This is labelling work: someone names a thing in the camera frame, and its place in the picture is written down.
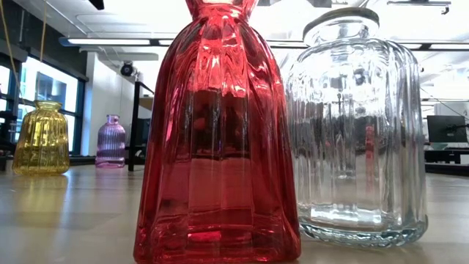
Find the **security camera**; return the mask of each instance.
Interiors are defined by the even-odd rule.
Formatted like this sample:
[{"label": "security camera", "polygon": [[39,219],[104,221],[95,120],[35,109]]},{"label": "security camera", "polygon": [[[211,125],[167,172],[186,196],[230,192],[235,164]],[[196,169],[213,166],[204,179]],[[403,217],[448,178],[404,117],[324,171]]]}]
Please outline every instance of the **security camera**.
[{"label": "security camera", "polygon": [[133,62],[124,62],[124,65],[120,68],[120,73],[123,76],[131,77],[137,74],[137,70],[133,66]]}]

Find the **yellow glass vase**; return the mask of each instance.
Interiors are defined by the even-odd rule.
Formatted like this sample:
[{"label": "yellow glass vase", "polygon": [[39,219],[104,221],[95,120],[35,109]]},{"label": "yellow glass vase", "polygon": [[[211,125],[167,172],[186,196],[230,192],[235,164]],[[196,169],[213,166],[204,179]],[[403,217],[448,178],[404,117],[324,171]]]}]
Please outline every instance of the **yellow glass vase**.
[{"label": "yellow glass vase", "polygon": [[16,145],[13,171],[19,175],[62,174],[70,167],[67,119],[61,103],[36,100],[28,113]]}]

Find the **wooden table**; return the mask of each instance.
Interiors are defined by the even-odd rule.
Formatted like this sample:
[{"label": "wooden table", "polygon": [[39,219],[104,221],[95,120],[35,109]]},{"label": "wooden table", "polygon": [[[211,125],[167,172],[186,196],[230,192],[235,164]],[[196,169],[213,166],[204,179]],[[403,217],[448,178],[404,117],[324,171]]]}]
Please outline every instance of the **wooden table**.
[{"label": "wooden table", "polygon": [[[142,174],[93,166],[55,177],[3,173],[0,264],[133,263]],[[371,250],[304,241],[295,263],[469,263],[469,179],[427,179],[429,229],[418,243]]]}]

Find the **metal lid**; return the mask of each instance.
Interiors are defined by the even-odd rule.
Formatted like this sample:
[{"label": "metal lid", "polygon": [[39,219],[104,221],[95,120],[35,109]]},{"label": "metal lid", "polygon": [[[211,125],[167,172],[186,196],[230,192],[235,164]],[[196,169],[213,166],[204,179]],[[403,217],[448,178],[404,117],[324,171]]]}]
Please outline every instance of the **metal lid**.
[{"label": "metal lid", "polygon": [[311,29],[313,29],[315,26],[318,26],[321,23],[324,23],[324,22],[327,22],[336,18],[351,17],[351,16],[369,19],[375,22],[378,26],[380,25],[380,17],[373,10],[369,10],[363,7],[345,7],[345,8],[329,11],[325,13],[324,15],[321,15],[320,17],[314,19],[308,25],[306,25],[305,29],[303,30],[303,40],[305,39],[305,36],[308,34],[308,32]]}]

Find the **ribbed glass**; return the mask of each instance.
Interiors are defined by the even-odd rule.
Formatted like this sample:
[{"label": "ribbed glass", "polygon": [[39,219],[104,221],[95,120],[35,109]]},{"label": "ribbed glass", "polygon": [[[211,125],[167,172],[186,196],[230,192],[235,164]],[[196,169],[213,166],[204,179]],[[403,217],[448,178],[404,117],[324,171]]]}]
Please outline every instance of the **ribbed glass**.
[{"label": "ribbed glass", "polygon": [[133,255],[146,263],[300,254],[284,87],[248,25],[257,0],[187,0],[156,84]]},{"label": "ribbed glass", "polygon": [[318,19],[287,85],[302,231],[360,246],[415,241],[427,228],[417,61],[369,38],[371,10]]},{"label": "ribbed glass", "polygon": [[67,119],[61,103],[36,100],[16,145],[13,171],[19,175],[62,174],[69,169]]},{"label": "ribbed glass", "polygon": [[122,168],[125,165],[125,130],[119,116],[108,114],[108,122],[97,132],[96,167]]}]

